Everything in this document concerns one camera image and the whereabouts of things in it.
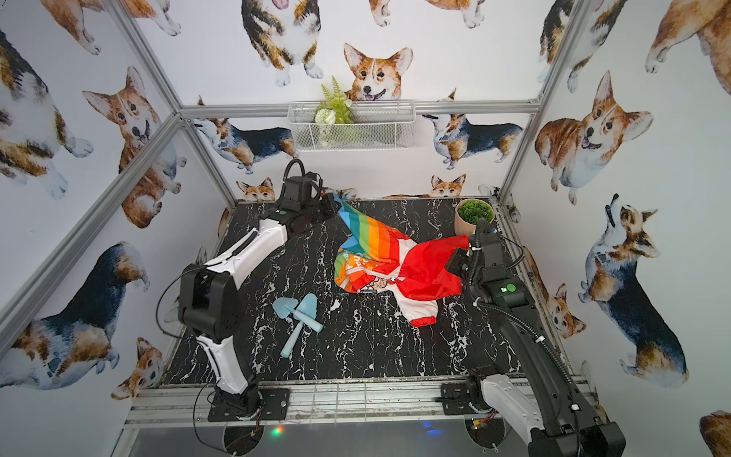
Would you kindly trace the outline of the rainbow red hooded kids jacket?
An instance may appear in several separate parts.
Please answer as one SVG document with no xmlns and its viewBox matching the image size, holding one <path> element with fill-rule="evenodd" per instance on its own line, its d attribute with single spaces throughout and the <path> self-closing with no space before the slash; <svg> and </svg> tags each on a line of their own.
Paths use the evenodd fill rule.
<svg viewBox="0 0 731 457">
<path fill-rule="evenodd" d="M 350 231 L 335 257 L 335 284 L 348 293 L 390 292 L 412 327 L 434 325 L 438 301 L 462 293 L 461 279 L 447 271 L 447 262 L 456 251 L 469 247 L 468 238 L 417 243 L 339 197 L 334 200 Z"/>
</svg>

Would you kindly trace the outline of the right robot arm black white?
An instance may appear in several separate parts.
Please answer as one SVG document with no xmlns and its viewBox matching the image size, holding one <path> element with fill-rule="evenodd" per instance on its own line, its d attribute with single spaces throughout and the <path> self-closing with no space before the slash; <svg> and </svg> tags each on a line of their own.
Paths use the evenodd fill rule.
<svg viewBox="0 0 731 457">
<path fill-rule="evenodd" d="M 506 338 L 533 395 L 525 396 L 498 368 L 471 377 L 474 397 L 496 411 L 527 445 L 531 456 L 620 456 L 626 438 L 605 421 L 574 382 L 546 337 L 525 283 L 510 275 L 515 263 L 504 255 L 504 237 L 479 221 L 468 248 L 449 259 L 447 271 L 463 285 L 463 299 L 485 312 Z"/>
</svg>

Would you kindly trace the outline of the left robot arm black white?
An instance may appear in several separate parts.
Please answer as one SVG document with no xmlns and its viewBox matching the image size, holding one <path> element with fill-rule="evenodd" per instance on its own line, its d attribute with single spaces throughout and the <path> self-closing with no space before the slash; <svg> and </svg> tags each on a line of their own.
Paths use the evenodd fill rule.
<svg viewBox="0 0 731 457">
<path fill-rule="evenodd" d="M 180 283 L 178 320 L 207 355 L 215 388 L 224 399 L 240 407 L 258 402 L 256 376 L 237 353 L 240 345 L 235 342 L 243 283 L 274 251 L 335 217 L 342 205 L 331 192 L 306 201 L 282 198 L 229 249 L 202 266 L 186 267 L 176 279 Z"/>
</svg>

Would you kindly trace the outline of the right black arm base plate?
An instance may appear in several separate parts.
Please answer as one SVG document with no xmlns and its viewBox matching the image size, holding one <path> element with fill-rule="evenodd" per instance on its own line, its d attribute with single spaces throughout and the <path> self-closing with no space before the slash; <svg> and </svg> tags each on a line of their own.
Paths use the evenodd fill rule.
<svg viewBox="0 0 731 457">
<path fill-rule="evenodd" d="M 492 411 L 471 381 L 441 384 L 440 396 L 435 401 L 447 416 L 487 415 Z"/>
</svg>

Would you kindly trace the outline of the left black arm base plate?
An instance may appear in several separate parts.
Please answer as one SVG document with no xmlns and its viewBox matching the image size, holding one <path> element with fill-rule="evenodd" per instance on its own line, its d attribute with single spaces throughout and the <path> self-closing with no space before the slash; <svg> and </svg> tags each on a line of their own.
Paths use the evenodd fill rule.
<svg viewBox="0 0 731 457">
<path fill-rule="evenodd" d="M 215 388 L 207 420 L 211 423 L 282 421 L 287 417 L 290 394 L 288 388 L 249 387 L 241 394 Z"/>
</svg>

